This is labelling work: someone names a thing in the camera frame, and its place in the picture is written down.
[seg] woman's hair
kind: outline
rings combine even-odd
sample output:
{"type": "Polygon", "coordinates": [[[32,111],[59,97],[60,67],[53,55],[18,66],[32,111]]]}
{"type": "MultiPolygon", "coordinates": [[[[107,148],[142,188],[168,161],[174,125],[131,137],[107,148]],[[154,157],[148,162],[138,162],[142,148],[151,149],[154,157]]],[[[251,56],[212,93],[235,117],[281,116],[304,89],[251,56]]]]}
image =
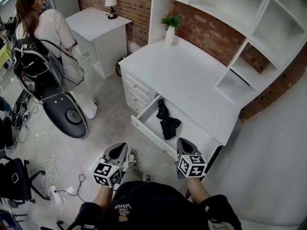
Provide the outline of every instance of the woman's hair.
{"type": "Polygon", "coordinates": [[[22,23],[24,36],[34,37],[34,32],[39,23],[39,13],[32,5],[35,0],[17,0],[16,10],[18,24],[22,23]]]}

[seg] potted plant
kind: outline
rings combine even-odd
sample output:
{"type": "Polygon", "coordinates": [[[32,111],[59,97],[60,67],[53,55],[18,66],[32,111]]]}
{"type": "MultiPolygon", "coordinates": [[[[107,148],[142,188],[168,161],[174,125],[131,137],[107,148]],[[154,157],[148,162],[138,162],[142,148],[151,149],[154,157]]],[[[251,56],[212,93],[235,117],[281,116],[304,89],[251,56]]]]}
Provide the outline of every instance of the potted plant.
{"type": "Polygon", "coordinates": [[[171,46],[174,37],[175,37],[175,29],[180,26],[180,23],[182,21],[182,16],[169,16],[168,14],[166,15],[165,18],[161,20],[162,24],[168,25],[168,30],[166,33],[166,39],[165,39],[165,45],[171,46]]]}

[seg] white shirt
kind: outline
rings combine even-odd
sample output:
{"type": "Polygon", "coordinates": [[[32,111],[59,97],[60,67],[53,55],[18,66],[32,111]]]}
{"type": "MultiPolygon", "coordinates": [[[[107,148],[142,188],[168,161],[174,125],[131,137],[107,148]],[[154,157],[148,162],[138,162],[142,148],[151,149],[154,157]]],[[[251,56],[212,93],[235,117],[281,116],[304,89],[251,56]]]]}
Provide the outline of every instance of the white shirt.
{"type": "MultiPolygon", "coordinates": [[[[45,39],[54,43],[64,52],[67,52],[66,48],[70,48],[74,44],[71,29],[63,15],[57,10],[47,10],[39,16],[39,24],[34,35],[37,39],[45,39]]],[[[16,38],[17,40],[25,38],[22,24],[19,24],[16,29],[16,38]]],[[[64,77],[79,83],[84,76],[84,70],[79,66],[78,62],[65,55],[53,45],[47,42],[42,43],[55,57],[62,57],[64,77]]],[[[74,83],[63,79],[65,91],[72,91],[75,87],[74,83]]]]}

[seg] black t-shirt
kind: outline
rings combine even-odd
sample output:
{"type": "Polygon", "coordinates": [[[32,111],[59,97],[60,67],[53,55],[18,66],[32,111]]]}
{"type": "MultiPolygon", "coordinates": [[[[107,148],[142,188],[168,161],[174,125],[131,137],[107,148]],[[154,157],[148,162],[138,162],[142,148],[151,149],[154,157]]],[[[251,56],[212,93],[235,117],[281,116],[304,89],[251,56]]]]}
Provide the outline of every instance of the black t-shirt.
{"type": "Polygon", "coordinates": [[[126,182],[112,206],[103,209],[84,203],[69,230],[79,229],[209,229],[208,220],[226,222],[236,230],[241,223],[223,195],[212,196],[199,205],[186,200],[176,189],[159,183],[126,182]]]}

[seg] open drawer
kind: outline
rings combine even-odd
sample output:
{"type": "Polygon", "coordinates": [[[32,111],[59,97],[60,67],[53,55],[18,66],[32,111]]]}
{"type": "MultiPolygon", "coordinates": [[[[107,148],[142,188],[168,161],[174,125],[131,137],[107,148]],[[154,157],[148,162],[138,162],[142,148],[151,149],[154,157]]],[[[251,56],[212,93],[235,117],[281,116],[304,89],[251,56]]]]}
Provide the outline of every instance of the open drawer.
{"type": "Polygon", "coordinates": [[[174,138],[165,140],[160,124],[161,120],[156,117],[158,114],[158,101],[161,99],[163,97],[158,95],[137,117],[131,116],[132,123],[147,138],[152,140],[164,152],[169,153],[175,160],[177,160],[177,140],[182,137],[194,143],[205,157],[206,163],[208,163],[219,146],[219,142],[166,99],[164,99],[164,102],[170,116],[179,119],[181,125],[177,128],[177,135],[174,138]]]}

